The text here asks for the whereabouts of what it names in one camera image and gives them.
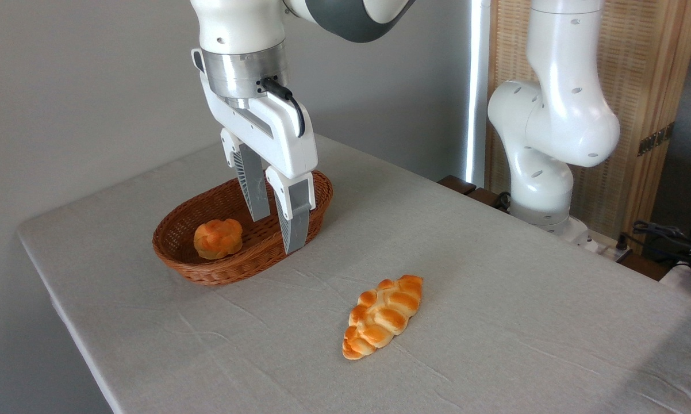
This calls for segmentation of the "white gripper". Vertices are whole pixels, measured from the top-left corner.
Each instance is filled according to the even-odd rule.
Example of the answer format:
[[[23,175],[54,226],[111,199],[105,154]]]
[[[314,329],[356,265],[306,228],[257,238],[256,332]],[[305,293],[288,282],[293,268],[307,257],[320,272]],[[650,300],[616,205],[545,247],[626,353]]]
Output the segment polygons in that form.
[[[251,219],[257,222],[270,215],[263,158],[271,165],[265,176],[274,191],[285,254],[298,251],[305,246],[310,212],[316,207],[310,172],[317,167],[318,154],[306,108],[301,108],[304,133],[295,106],[272,93],[236,108],[212,91],[202,50],[193,49],[191,55],[212,116],[224,127],[220,140],[225,160],[237,173]]]

